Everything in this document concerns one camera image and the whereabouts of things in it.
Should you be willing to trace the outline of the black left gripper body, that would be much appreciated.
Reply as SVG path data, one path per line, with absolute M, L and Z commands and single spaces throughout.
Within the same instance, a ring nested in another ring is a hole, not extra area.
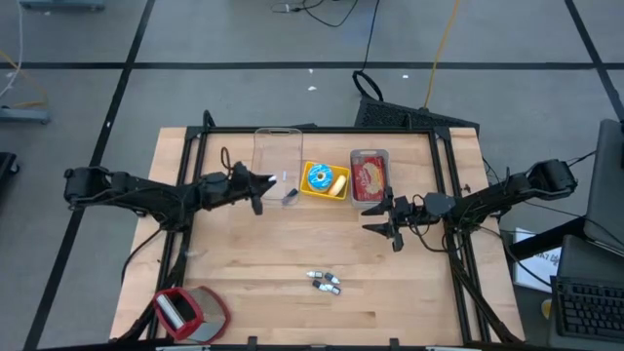
M 253 196 L 251 172 L 241 162 L 234 164 L 229 178 L 209 185 L 211 209 L 231 205 L 240 200 L 250 200 Z

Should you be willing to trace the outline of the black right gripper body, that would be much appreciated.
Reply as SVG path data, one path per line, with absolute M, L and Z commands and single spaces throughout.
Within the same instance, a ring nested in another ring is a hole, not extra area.
M 417 206 L 414 202 L 410 202 L 406 196 L 401 196 L 394 199 L 391 221 L 398 227 L 426 225 L 428 215 L 422 206 Z

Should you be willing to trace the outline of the red snack packet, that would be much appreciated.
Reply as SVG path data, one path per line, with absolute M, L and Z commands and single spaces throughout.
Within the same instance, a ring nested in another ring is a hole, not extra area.
M 386 170 L 381 156 L 352 158 L 354 199 L 359 202 L 379 202 L 386 186 Z

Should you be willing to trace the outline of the blue frosted donut box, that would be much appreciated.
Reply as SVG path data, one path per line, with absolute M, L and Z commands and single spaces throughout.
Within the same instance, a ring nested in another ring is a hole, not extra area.
M 314 164 L 308 171 L 307 183 L 312 191 L 327 192 L 333 184 L 333 171 L 327 164 Z

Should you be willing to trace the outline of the grey plastic bin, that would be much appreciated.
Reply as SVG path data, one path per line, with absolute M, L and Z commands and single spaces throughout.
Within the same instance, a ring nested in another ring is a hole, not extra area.
M 386 170 L 386 186 L 388 186 L 390 184 L 390 180 L 389 180 L 389 153 L 385 150 L 385 149 L 354 149 L 350 152 L 350 170 L 351 170 L 351 185 L 352 185 L 352 190 L 351 190 L 351 201 L 354 207 L 356 208 L 360 208 L 360 209 L 367 209 L 370 207 L 373 207 L 375 205 L 377 205 L 379 202 L 359 202 L 356 201 L 353 197 L 354 195 L 354 188 L 353 188 L 353 176 L 352 176 L 352 158 L 355 156 L 381 156 L 384 159 L 384 163 L 385 163 L 385 170 Z

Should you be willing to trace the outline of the clear plastic bin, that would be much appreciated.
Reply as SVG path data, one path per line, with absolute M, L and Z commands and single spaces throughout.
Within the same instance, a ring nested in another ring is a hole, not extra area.
M 277 183 L 262 195 L 267 206 L 283 206 L 282 199 L 296 188 L 302 167 L 303 134 L 292 128 L 261 128 L 253 135 L 252 172 L 274 175 Z

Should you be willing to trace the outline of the yellow plastic bin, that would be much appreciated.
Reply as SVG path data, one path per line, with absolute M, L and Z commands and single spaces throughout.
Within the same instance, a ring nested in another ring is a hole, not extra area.
M 333 165 L 329 165 L 332 168 L 333 171 L 333 182 L 335 182 L 335 180 L 337 179 L 338 176 L 340 175 L 344 175 L 347 177 L 347 184 L 346 186 L 343 188 L 343 190 L 341 191 L 341 193 L 337 196 L 337 197 L 332 197 L 328 194 L 327 192 L 315 192 L 312 191 L 310 189 L 310 187 L 308 186 L 307 183 L 307 174 L 309 169 L 311 168 L 312 165 L 314 164 L 322 164 L 322 163 L 315 163 L 315 162 L 311 162 L 311 161 L 307 161 L 305 163 L 304 166 L 304 172 L 300 181 L 300 185 L 299 185 L 299 191 L 303 194 L 306 195 L 310 195 L 313 197 L 318 197 L 318 198 L 324 198 L 324 199 L 328 199 L 328 200 L 336 200 L 336 201 L 342 201 L 345 200 L 348 192 L 349 192 L 349 182 L 350 182 L 350 170 L 344 167 L 339 167 L 339 166 L 333 166 Z

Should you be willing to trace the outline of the black mesh computer tower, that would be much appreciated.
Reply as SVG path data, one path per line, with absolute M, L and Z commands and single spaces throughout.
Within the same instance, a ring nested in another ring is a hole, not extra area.
M 449 127 L 472 128 L 476 133 L 480 131 L 478 123 L 436 114 L 426 108 L 414 109 L 364 97 L 360 101 L 354 126 L 412 127 L 413 129 Z

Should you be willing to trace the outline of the white paper sheet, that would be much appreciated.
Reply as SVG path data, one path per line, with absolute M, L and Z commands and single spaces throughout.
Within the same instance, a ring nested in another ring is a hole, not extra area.
M 550 293 L 550 277 L 558 271 L 561 249 L 555 248 L 544 253 L 537 253 L 530 258 L 523 259 L 521 264 L 527 268 L 532 276 L 518 263 L 513 264 L 513 284 L 545 293 Z

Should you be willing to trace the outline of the black flat case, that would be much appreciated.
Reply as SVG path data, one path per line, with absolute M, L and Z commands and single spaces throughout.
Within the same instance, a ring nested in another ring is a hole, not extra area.
M 567 235 L 557 275 L 624 284 L 624 257 Z

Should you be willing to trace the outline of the grey laptop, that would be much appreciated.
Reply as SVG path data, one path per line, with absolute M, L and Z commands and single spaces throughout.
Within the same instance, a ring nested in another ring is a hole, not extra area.
M 624 125 L 600 123 L 584 224 L 597 246 L 624 256 Z

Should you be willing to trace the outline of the black keyboard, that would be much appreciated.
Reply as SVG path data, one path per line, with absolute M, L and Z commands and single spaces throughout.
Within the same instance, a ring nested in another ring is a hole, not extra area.
M 624 283 L 551 277 L 557 333 L 624 343 Z

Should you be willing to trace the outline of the black object at floor edge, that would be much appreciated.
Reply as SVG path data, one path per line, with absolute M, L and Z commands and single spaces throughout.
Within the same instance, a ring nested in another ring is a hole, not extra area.
M 0 152 L 0 196 L 8 188 L 12 178 L 20 171 L 17 155 Z

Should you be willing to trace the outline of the blue grey floor base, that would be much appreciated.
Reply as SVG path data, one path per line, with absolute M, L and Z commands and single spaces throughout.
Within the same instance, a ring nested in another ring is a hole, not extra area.
M 104 0 L 18 0 L 18 3 L 27 10 L 102 11 L 105 9 Z

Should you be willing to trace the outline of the black aluminium table frame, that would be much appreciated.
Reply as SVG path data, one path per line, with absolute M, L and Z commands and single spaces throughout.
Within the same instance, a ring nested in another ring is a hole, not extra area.
M 459 181 L 450 180 L 444 141 L 438 139 L 446 186 L 436 178 L 430 152 L 432 134 L 399 130 L 299 128 L 302 159 L 349 166 L 352 149 L 386 149 L 395 193 L 411 196 L 468 184 L 472 192 L 487 186 L 479 141 L 474 129 L 450 129 Z M 201 174 L 222 171 L 219 149 L 229 149 L 233 163 L 250 164 L 255 128 L 216 127 L 210 130 L 201 166 L 192 128 L 163 128 L 149 172 L 155 181 L 175 184 Z M 393 253 L 390 241 L 365 231 L 364 223 L 383 216 L 360 216 L 350 199 L 326 200 L 300 195 L 291 207 L 263 199 L 264 215 L 254 215 L 249 202 L 195 216 L 190 235 L 186 287 L 208 286 L 225 299 L 231 322 L 214 345 L 247 343 L 256 336 L 262 345 L 401 345 L 462 344 L 466 335 L 480 338 L 473 301 L 465 297 L 466 315 L 459 322 L 449 259 L 422 247 L 404 229 L 405 247 Z M 173 266 L 183 234 L 160 236 L 128 266 L 110 336 L 126 332 L 155 292 L 163 267 Z M 471 236 L 484 298 L 518 338 L 525 338 L 498 237 L 487 231 Z M 308 270 L 329 270 L 342 281 L 339 296 L 315 290 Z

